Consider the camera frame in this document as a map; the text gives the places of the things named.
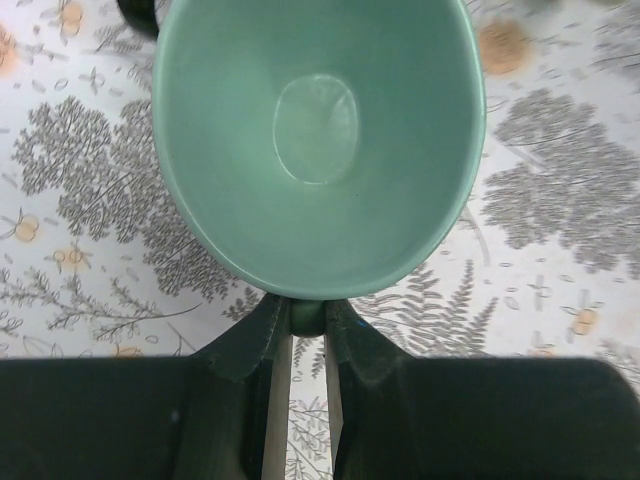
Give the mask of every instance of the tablecloth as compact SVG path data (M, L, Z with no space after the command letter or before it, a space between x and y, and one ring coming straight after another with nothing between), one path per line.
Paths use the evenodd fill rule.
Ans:
M640 5L468 7L488 99L471 198L353 304L412 353L595 356L640 392ZM163 186L153 55L114 0L0 3L0 356L188 355L261 298ZM320 339L293 370L287 478L329 478Z

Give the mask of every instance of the orange flower print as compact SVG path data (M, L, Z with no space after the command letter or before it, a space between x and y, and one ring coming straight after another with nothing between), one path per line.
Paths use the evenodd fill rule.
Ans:
M58 0L58 5L42 12L40 18L50 19L49 25L60 29L60 38L66 44L80 31L83 15L84 9L79 2Z
M55 262L60 273L63 270L78 273L81 270L91 268L91 263L89 262L91 256L93 256L92 253L81 250L77 243L73 243L70 247L56 250L52 255L44 257L44 259Z
M116 357L120 358L131 358L131 357L142 357L142 350L138 347L121 347L119 344L116 344Z
M0 220L11 227L10 230L0 235L0 240L14 237L22 243L31 243L38 236L38 230L40 229L38 218L33 215L24 215L22 209L20 209L16 220L4 216L0 217Z
M496 21L478 33L485 72L504 75L522 67L531 57L531 45L515 21Z
M16 41L9 32L0 25L0 77L10 73L16 65L17 60Z
M600 319L597 310L602 306L604 306L602 302L589 301L589 290L581 290L577 309L562 307L565 313L573 316L573 321L567 331L568 342L572 342L576 335L585 336L593 331Z
M545 343L540 332L533 333L532 347L527 350L527 356L549 358L555 357L556 346L553 343Z

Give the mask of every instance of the dark green object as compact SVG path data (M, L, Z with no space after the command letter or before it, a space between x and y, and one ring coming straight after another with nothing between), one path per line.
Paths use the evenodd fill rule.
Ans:
M336 480L640 479L640 408L587 359L417 359L322 306ZM292 301L186 358L0 362L0 479L283 480Z
M156 21L155 0L118 0L124 19L138 33L156 38L160 29Z

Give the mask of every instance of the gray leaf print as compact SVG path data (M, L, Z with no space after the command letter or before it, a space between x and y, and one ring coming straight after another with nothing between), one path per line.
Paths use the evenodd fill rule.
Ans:
M482 257L484 258L484 266L488 267L491 265L491 254L489 253L489 244L487 240L484 238L484 234L476 222L475 218L473 218L473 214L469 207L466 206L462 210L460 214L460 218L458 219L458 223L462 226L463 229L473 230L476 236L476 240L478 240L478 244L480 245L480 250L482 251Z
M3 173L0 177L9 185L11 185L13 188L18 188L18 184L16 183L16 181L6 173Z
M151 91L153 55L141 51L145 41L140 35L123 23L101 27L94 37L100 42L94 53L117 55L130 61L128 77L144 90Z
M173 353L174 357L185 354L186 352L184 347L189 349L188 353L195 353L197 351L197 349L189 343L189 341L178 331L176 327L171 324L171 322L167 322L167 326L176 334L176 337L178 337L178 348Z
M324 370L324 341L321 337L314 338L297 338L295 346L293 348L293 366L300 368L300 362L302 357L307 353L311 353L311 376L316 379L320 375L320 372Z
M31 86L38 93L44 93L47 89L37 80L31 80Z
M159 288L208 300L225 297L233 277L191 234L164 187L151 133L151 102L134 101L112 127L104 114L69 97L29 112L12 159L23 166L27 195L62 190L58 213L69 232L94 240L115 233L120 243L141 237Z
M56 82L53 89L59 92L60 90L64 90L68 84L69 80L67 80L66 78L61 78Z
M640 92L640 4L628 1L605 18L596 30L594 66L632 82Z
M421 355L485 355L486 330L498 298L492 298L479 314L471 317L469 302L474 288L473 262L466 262L459 287L444 305L442 295L433 290L440 281L433 277L433 273L427 269L426 263L411 273L406 280L411 293L402 297L400 306L395 295L379 296L378 302L370 297L352 302L364 315L372 313L372 305L378 311L384 309L385 314L395 313L399 320L373 317L369 321L405 350Z
M49 278L43 272L31 268L24 278L12 279L7 269L0 270L0 301L19 308L31 308L34 305L53 310L53 320L47 322L49 330L73 330L79 321L89 323L94 340L118 343L124 335L131 338L140 333L139 322L158 320L189 313L199 305L171 314L163 314L153 302L143 302L131 295L126 286L117 278L111 280L110 297L117 305L101 302L82 290L78 276L68 277L59 290L51 287ZM13 330L22 324L22 320L11 318Z
M509 99L503 95L487 96L487 113L497 112L509 103Z
M315 398L289 402L289 455L286 480L330 480L331 473L320 471L315 463L326 461L330 453L329 411L326 402Z
M222 316L230 318L234 322L242 320L258 305L260 298L261 296L255 289L246 287L244 297L236 298L235 303L222 312Z
M44 48L44 44L36 43L35 45L28 45L26 43L16 43L16 50L20 55L20 59L29 65L35 63L36 56L42 55L49 60L60 60L63 62L69 61L69 57L60 53L53 52Z
M61 357L62 349L56 343L51 344L36 337L22 337L24 351L29 357Z
M127 273L127 276L133 281L135 282L140 281L140 277L138 277L138 274L131 267L127 267L126 273Z
M533 306L537 312L544 309L544 299L551 298L553 290L544 284L544 275L536 275L536 283L527 284L534 291Z
M483 214L512 248L557 235L588 272L623 262L640 278L640 162L593 114L547 89L517 100L495 134L521 161L486 180Z
M11 338L18 336L17 330L22 326L24 320L16 317L9 317L9 310L0 311L0 332Z
M93 67L91 73L83 73L78 78L83 82L89 83L91 91L94 95L98 94L98 90L104 86L104 83L106 81L104 75L99 73L96 67Z
M504 297L504 304L509 307L511 310L520 310L520 305L518 305L518 301L513 297Z
M517 5L513 0L497 0L492 2L487 2L486 0L466 0L466 4L467 9L474 19L499 15L510 16L517 13Z

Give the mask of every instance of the white tablecloth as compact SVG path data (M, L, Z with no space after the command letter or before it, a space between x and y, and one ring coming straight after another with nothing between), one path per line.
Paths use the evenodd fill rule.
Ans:
M597 356L640 391L640 5L468 3L489 107L471 200L354 304L414 353ZM0 3L0 356L188 355L261 297L164 189L153 50L115 0ZM287 478L329 477L327 420L322 342L299 340Z

